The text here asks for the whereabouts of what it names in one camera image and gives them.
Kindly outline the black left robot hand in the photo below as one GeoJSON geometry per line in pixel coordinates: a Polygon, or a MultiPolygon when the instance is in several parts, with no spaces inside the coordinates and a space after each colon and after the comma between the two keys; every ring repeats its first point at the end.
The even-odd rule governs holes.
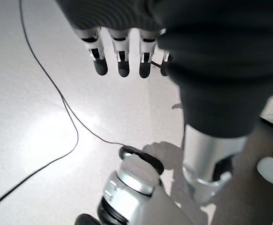
{"type": "Polygon", "coordinates": [[[273,0],[59,0],[80,38],[97,27],[165,29],[163,71],[180,88],[183,173],[205,203],[232,176],[231,160],[273,96],[273,0]]]}

